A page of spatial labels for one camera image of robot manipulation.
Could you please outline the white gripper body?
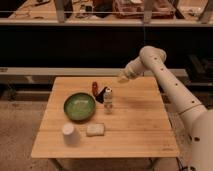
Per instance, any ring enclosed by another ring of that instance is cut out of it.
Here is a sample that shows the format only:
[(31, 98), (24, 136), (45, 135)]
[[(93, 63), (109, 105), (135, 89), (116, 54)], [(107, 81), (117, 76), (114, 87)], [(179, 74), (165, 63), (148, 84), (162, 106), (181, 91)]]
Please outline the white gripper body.
[(131, 61), (126, 65), (124, 69), (124, 75), (128, 79), (135, 79), (142, 73), (141, 67), (142, 65), (140, 63), (135, 63), (134, 61)]

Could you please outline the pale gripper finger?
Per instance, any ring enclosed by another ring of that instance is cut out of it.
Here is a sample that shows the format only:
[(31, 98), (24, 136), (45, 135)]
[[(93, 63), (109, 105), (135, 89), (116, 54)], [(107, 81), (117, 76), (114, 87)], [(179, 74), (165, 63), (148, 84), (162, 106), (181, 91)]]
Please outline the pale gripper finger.
[(118, 77), (118, 82), (119, 83), (127, 83), (129, 79), (126, 76), (119, 76)]

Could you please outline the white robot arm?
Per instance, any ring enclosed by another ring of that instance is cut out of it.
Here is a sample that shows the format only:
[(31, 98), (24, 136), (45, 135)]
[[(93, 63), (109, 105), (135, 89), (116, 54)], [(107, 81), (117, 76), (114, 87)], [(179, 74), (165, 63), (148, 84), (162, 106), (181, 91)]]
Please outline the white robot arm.
[(150, 70), (179, 114), (191, 138), (187, 171), (213, 171), (213, 109), (207, 109), (165, 66), (166, 52), (144, 46), (118, 76), (120, 83), (136, 79)]

